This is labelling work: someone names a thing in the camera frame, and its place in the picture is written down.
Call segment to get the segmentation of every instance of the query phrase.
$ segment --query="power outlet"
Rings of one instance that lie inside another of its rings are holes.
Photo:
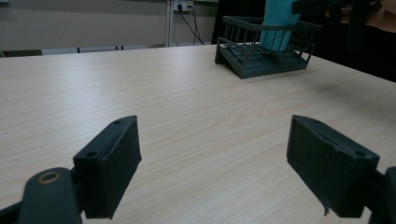
[[[181,11],[191,11],[193,1],[175,0],[174,11],[178,11],[178,6],[181,5]]]

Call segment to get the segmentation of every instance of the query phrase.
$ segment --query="black cable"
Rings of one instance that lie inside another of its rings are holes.
[[[191,7],[192,9],[192,16],[194,18],[194,23],[195,23],[195,33],[201,38],[201,35],[199,34],[199,29],[198,29],[198,24],[197,24],[197,13],[195,12],[195,7]]]
[[[195,15],[195,12],[194,12],[194,10],[192,9],[192,7],[190,7],[191,8],[191,14],[192,14],[192,19],[194,20],[194,32],[198,35],[198,33],[197,33],[197,21],[196,21],[196,15]],[[194,36],[194,40],[192,41],[192,44],[193,45],[195,45],[195,36]]]
[[[204,45],[204,42],[201,40],[201,38],[191,29],[189,23],[186,21],[186,19],[183,16],[183,13],[181,13],[181,8],[178,9],[178,12],[180,13],[181,18],[183,18],[183,21],[186,22],[186,24],[189,26],[190,30],[192,31],[192,33],[194,34],[194,36],[196,36],[198,38],[199,41],[201,41],[201,44]]]

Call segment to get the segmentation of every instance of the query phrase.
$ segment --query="wooden table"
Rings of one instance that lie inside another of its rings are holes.
[[[240,79],[215,46],[0,59],[0,206],[109,122],[138,116],[143,160],[113,220],[368,223],[324,209],[287,164],[291,115],[319,119],[396,165],[396,84],[313,57]]]

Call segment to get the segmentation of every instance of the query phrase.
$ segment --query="teal cup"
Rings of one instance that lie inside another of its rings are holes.
[[[300,14],[292,15],[291,5],[296,0],[267,0],[263,25],[292,26],[297,24]],[[291,37],[291,31],[264,30],[260,36],[260,45],[267,50],[286,50]]]

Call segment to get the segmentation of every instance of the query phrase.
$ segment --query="wire basket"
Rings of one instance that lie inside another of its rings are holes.
[[[263,18],[224,16],[224,37],[218,38],[215,63],[228,63],[240,78],[305,69],[319,25],[262,25]]]

